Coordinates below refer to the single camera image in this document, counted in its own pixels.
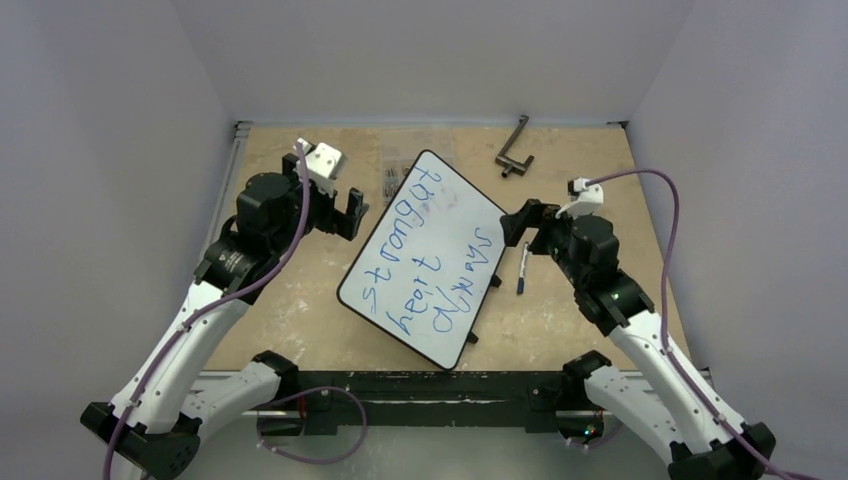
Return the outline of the clear plastic screw box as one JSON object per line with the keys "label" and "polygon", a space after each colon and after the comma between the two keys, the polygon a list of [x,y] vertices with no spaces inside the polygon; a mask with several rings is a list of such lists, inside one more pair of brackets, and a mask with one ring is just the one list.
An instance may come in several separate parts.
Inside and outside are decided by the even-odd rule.
{"label": "clear plastic screw box", "polygon": [[438,126],[388,128],[379,133],[382,200],[388,205],[423,150],[454,163],[451,130]]}

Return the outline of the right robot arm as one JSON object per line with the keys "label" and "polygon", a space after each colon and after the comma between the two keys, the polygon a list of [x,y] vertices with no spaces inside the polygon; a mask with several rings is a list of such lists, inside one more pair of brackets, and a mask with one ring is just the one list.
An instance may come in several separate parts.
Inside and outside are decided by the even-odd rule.
{"label": "right robot arm", "polygon": [[672,479],[759,479],[776,439],[724,402],[662,329],[641,286],[619,266],[619,241],[608,220],[559,214],[536,199],[501,217],[506,246],[528,228],[530,253],[550,257],[574,289],[580,313],[638,368],[653,392],[634,387],[609,359],[591,351],[563,366],[564,399],[612,413],[666,465]]}

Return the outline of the white whiteboard black frame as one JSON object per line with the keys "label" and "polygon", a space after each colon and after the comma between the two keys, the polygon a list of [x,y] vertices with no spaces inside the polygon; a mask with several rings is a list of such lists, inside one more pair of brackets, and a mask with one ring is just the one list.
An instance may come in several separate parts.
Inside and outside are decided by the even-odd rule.
{"label": "white whiteboard black frame", "polygon": [[504,213],[422,151],[340,282],[338,301],[436,367],[454,369],[505,251]]}

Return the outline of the aluminium rail frame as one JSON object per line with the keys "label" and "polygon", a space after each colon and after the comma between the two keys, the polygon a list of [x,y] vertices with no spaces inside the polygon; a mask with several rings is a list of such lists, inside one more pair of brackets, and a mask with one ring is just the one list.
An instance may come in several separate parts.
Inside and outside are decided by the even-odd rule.
{"label": "aluminium rail frame", "polygon": [[237,122],[233,127],[233,132],[230,134],[230,139],[226,142],[226,156],[224,163],[224,173],[221,185],[215,196],[215,201],[212,209],[212,219],[208,233],[203,240],[199,263],[192,273],[191,283],[187,290],[186,297],[180,307],[175,322],[177,324],[185,323],[197,311],[201,311],[201,318],[207,315],[206,306],[212,304],[212,309],[216,309],[219,304],[219,299],[226,295],[223,287],[216,287],[211,283],[202,280],[202,267],[207,264],[205,254],[209,247],[218,240],[221,235],[221,228],[228,218],[230,210],[230,202],[234,198],[234,190],[236,187],[237,177],[241,161],[246,148],[247,139],[251,129],[251,122]]}

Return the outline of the white marker pen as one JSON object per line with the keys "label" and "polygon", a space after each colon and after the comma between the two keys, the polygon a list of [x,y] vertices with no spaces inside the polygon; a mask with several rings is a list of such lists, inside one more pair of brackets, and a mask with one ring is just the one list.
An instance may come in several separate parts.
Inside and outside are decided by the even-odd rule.
{"label": "white marker pen", "polygon": [[522,247],[521,259],[520,259],[520,264],[519,264],[518,279],[517,279],[517,284],[516,284],[516,294],[517,295],[522,295],[525,291],[527,262],[528,262],[528,257],[530,255],[529,247],[530,247],[529,242],[525,242],[523,244],[523,247]]}

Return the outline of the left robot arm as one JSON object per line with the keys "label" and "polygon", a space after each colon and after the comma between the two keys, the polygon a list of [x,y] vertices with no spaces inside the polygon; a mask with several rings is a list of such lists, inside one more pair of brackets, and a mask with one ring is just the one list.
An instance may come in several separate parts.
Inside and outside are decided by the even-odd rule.
{"label": "left robot arm", "polygon": [[326,394],[323,387],[305,387],[298,367],[272,351],[211,388],[194,392],[193,385],[308,233],[355,238],[368,206],[351,189],[346,208],[336,208],[335,184],[345,163],[327,144],[298,141],[279,171],[247,180],[148,359],[111,400],[93,402],[81,415],[82,425],[106,444],[103,478],[174,479],[205,440],[242,413],[291,406],[304,416],[308,398]]}

